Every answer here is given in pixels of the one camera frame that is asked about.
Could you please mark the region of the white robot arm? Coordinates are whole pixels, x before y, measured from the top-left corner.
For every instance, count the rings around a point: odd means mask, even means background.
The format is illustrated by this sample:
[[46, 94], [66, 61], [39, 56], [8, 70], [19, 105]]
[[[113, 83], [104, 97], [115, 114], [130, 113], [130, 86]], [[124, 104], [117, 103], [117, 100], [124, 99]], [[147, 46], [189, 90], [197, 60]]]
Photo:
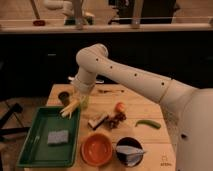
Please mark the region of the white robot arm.
[[176, 171], [213, 171], [213, 88], [199, 89], [166, 76], [114, 62], [102, 44], [77, 52], [72, 84], [83, 94], [105, 76], [179, 118]]

